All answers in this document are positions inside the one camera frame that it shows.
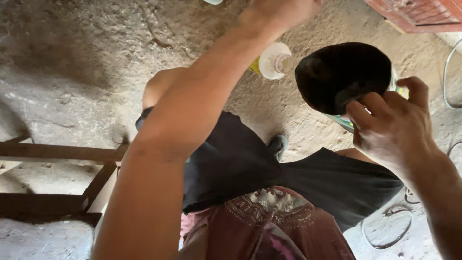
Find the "pink fabric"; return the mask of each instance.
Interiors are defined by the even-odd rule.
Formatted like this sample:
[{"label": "pink fabric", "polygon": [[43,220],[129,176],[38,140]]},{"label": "pink fabric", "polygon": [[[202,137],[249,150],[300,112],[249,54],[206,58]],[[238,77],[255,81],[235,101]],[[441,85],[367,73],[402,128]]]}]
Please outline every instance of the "pink fabric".
[{"label": "pink fabric", "polygon": [[285,187],[183,215],[184,246],[207,225],[207,259],[353,260],[334,218]]}]

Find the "concrete floor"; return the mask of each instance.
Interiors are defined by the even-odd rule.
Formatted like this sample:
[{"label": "concrete floor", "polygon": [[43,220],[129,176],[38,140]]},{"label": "concrete floor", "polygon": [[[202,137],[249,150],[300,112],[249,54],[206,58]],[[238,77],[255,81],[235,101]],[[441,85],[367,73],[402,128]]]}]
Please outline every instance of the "concrete floor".
[{"label": "concrete floor", "polygon": [[[114,148],[124,134],[136,135],[134,122],[145,83],[161,69],[190,65],[235,22],[247,2],[225,0],[212,6],[201,0],[0,0],[0,101],[22,119],[37,143]],[[330,0],[313,21],[280,41],[298,58],[342,42],[377,46],[399,74],[417,75],[430,86],[440,148],[447,151],[462,139],[461,112],[445,108],[441,97],[450,47],[436,35],[401,35],[362,0]],[[461,64],[462,55],[456,53],[448,73],[454,103],[462,102],[462,74],[457,71]],[[302,159],[323,146],[352,146],[349,133],[305,104],[292,74],[270,81],[246,72],[225,110],[240,115],[264,141],[285,133],[289,150],[284,161]],[[17,136],[11,118],[1,117],[0,141]],[[461,155],[459,147],[452,156],[459,171]],[[24,163],[0,175],[0,191],[81,194],[95,172],[89,167]],[[403,196],[397,195],[390,205],[403,204]],[[422,208],[411,209],[410,231],[390,249],[370,248],[358,227],[347,231],[356,257],[438,259]],[[394,240],[409,218],[402,214],[383,219],[382,212],[365,222],[366,234],[376,243]],[[0,252],[7,247],[1,240]]]}]

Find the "person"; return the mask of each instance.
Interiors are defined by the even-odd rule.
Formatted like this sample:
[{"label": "person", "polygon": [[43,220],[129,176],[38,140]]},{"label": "person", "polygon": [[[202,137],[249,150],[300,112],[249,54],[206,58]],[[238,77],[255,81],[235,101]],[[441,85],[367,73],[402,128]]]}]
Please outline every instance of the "person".
[{"label": "person", "polygon": [[443,258],[462,258],[462,180],[432,138],[418,78],[398,81],[409,100],[386,92],[348,103],[356,149],[296,162],[278,161],[283,137],[266,145],[222,112],[248,65],[321,4],[256,0],[189,68],[149,81],[93,259],[354,259],[342,232],[403,183],[425,207]]}]

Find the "knee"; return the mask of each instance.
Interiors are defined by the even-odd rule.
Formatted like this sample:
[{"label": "knee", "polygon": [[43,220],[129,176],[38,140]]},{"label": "knee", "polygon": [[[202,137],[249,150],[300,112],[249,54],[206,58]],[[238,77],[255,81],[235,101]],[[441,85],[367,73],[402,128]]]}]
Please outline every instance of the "knee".
[{"label": "knee", "polygon": [[157,72],[147,83],[143,93],[143,110],[153,107],[173,82],[186,71],[187,68],[172,68]]}]

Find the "yellow label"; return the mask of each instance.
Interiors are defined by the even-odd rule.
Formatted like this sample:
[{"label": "yellow label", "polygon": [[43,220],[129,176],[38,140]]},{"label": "yellow label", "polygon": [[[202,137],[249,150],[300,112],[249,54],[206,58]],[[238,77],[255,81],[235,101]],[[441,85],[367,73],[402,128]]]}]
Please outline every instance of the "yellow label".
[{"label": "yellow label", "polygon": [[258,58],[256,58],[254,60],[254,62],[252,62],[252,64],[249,66],[249,70],[254,72],[254,73],[257,73],[258,75],[261,75],[261,71],[260,71],[260,56],[258,56]]}]

